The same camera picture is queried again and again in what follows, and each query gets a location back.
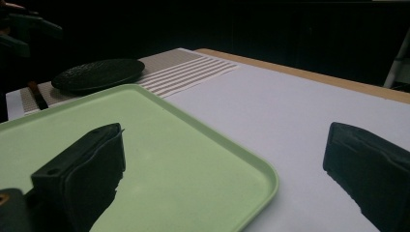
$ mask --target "wooden tabletop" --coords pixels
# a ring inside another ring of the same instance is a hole
[[[397,102],[404,102],[410,104],[410,93],[405,93],[405,92],[400,92],[392,89],[387,89],[379,86],[374,86],[374,85],[369,85],[369,84],[364,84],[352,80],[346,80],[346,79],[341,79],[325,74],[320,74],[316,72],[308,72],[308,71],[303,71],[303,70],[298,70],[282,65],[277,65],[273,63],[268,63],[264,61],[259,61],[255,59],[250,59],[247,57],[242,57],[238,55],[233,55],[225,52],[220,52],[220,51],[215,51],[207,48],[200,48],[197,49],[196,52],[202,53],[202,54],[207,54],[207,55],[212,55],[215,57],[219,57],[222,59],[226,60],[231,60],[247,65],[252,65],[258,68],[263,68],[263,69],[268,69],[272,71],[277,71],[281,73],[287,73],[295,76],[299,76],[302,78],[334,85],[337,87],[365,93],[368,95],[373,95],[376,97],[388,99],[388,100],[393,100]]]

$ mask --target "white table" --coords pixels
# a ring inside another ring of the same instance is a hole
[[[410,95],[207,49],[189,52],[240,68],[165,99],[279,174],[278,194],[246,231],[378,231],[322,168],[329,126],[360,127],[410,150]]]

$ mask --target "black oval plate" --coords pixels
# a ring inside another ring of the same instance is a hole
[[[145,69],[136,59],[109,59],[76,66],[51,80],[59,90],[89,94],[121,84],[135,83]]]

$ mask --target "white striped mat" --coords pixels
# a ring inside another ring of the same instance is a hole
[[[144,63],[145,70],[136,84],[162,98],[239,68],[238,65],[181,48],[139,60]],[[49,107],[79,98],[53,88],[50,82],[39,84],[39,89]],[[28,88],[21,89],[20,95],[26,115],[39,111]]]

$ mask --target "light green tray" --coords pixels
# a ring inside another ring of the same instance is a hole
[[[87,131],[120,123],[127,170],[92,231],[238,231],[269,203],[278,175],[263,159],[137,85],[108,89],[0,125],[0,189]]]

